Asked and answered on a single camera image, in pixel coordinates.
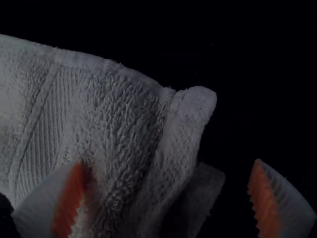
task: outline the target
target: orange stripe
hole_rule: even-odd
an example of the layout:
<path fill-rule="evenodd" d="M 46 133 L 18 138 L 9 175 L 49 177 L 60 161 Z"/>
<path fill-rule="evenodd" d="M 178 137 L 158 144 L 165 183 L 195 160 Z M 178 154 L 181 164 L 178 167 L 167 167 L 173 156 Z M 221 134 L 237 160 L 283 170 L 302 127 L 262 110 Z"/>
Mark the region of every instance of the orange stripe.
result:
<path fill-rule="evenodd" d="M 248 193 L 251 196 L 253 210 L 256 212 L 257 228 L 260 238 L 278 238 L 282 224 L 273 190 L 260 160 L 256 160 L 252 168 Z"/>
<path fill-rule="evenodd" d="M 68 238 L 71 227 L 78 216 L 77 209 L 84 194 L 84 168 L 78 162 L 65 184 L 63 193 L 59 200 L 51 231 L 54 238 Z"/>

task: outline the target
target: gray fabric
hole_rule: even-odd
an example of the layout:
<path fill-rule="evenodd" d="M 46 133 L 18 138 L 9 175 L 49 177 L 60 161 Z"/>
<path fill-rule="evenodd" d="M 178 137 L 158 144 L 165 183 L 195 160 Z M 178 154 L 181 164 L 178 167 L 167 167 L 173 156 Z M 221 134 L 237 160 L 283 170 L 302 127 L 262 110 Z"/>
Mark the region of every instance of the gray fabric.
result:
<path fill-rule="evenodd" d="M 159 237 L 215 104 L 204 87 L 175 92 L 111 60 L 0 35 L 0 192 L 16 207 L 81 159 L 94 199 L 72 237 Z M 202 199 L 202 218 L 218 192 Z"/>

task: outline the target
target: terry cloth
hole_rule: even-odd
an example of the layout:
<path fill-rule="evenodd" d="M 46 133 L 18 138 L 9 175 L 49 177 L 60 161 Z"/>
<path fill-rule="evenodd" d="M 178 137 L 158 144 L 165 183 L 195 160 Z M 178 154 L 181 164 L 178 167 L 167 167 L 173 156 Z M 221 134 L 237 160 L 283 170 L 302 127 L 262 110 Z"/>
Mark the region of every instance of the terry cloth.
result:
<path fill-rule="evenodd" d="M 16 207 L 84 160 L 94 209 L 80 209 L 72 237 L 195 237 L 224 183 L 197 167 L 215 105 L 204 87 L 176 92 L 108 59 L 0 35 L 0 192 Z M 189 224 L 166 225 L 169 211 Z"/>

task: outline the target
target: black background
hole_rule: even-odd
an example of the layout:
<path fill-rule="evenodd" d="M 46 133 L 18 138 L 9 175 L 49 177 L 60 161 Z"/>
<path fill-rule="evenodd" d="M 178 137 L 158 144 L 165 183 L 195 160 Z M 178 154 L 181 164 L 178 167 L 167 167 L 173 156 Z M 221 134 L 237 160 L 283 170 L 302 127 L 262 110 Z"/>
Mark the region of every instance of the black background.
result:
<path fill-rule="evenodd" d="M 2 21 L 0 33 L 112 59 L 176 90 L 217 93 L 199 159 L 226 182 L 198 237 L 257 236 L 247 195 L 257 158 L 317 210 L 313 6 L 122 7 L 23 11 Z"/>

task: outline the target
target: orange edge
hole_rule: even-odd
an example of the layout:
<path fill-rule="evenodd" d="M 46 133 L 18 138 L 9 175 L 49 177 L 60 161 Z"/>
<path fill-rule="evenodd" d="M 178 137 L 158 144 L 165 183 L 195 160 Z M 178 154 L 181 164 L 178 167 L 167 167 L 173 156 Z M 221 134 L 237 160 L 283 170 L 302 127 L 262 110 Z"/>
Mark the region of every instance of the orange edge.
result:
<path fill-rule="evenodd" d="M 70 172 L 55 212 L 51 227 L 54 238 L 67 238 L 71 234 L 84 190 L 84 168 L 78 162 Z"/>
<path fill-rule="evenodd" d="M 280 213 L 260 160 L 256 160 L 254 163 L 248 188 L 253 210 L 256 212 L 255 219 L 258 221 L 259 237 L 278 238 L 282 229 Z"/>

